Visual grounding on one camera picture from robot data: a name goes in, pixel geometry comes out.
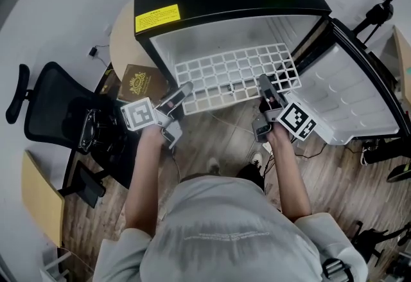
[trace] black plug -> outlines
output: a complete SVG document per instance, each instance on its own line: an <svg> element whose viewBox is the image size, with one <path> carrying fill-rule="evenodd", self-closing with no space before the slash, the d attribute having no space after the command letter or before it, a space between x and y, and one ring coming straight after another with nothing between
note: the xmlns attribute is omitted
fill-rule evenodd
<svg viewBox="0 0 411 282"><path fill-rule="evenodd" d="M90 49L89 56L93 57L97 54L97 47L93 47Z"/></svg>

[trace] refrigerator door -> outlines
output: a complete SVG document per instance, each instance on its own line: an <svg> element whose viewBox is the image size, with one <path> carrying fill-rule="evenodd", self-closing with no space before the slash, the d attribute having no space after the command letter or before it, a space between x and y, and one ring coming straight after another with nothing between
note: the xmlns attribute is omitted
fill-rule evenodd
<svg viewBox="0 0 411 282"><path fill-rule="evenodd" d="M328 144L410 134L407 117L371 57L338 20L329 22L296 65L302 87L286 97L315 117L315 131Z"/></svg>

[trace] forearm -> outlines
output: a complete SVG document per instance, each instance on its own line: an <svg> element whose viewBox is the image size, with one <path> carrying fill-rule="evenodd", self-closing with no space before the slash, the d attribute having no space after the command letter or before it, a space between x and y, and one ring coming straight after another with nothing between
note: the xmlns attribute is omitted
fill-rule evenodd
<svg viewBox="0 0 411 282"><path fill-rule="evenodd" d="M311 215L311 204L289 139L273 139L271 148L280 192L283 215L292 222Z"/></svg>
<svg viewBox="0 0 411 282"><path fill-rule="evenodd" d="M125 202L125 228L140 229L151 236L157 225L160 152L161 145L142 136Z"/></svg>

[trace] yellow sticker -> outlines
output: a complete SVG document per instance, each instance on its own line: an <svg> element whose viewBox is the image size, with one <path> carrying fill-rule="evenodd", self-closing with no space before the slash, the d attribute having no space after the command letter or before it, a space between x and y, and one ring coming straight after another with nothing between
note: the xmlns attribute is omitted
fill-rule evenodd
<svg viewBox="0 0 411 282"><path fill-rule="evenodd" d="M167 22L177 21L180 19L179 6L172 6L146 12L136 16L136 32L147 30Z"/></svg>

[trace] sleeve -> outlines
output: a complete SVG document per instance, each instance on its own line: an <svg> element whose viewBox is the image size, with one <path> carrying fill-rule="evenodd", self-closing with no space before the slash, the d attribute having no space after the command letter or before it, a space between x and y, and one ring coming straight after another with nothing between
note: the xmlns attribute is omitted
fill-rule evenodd
<svg viewBox="0 0 411 282"><path fill-rule="evenodd" d="M103 240L93 281L139 281L140 264L151 240L151 236L133 228L125 229L117 242Z"/></svg>
<svg viewBox="0 0 411 282"><path fill-rule="evenodd" d="M342 260L350 266L355 282L366 282L368 267L344 232L328 213L302 217L296 226L317 246L320 253Z"/></svg>

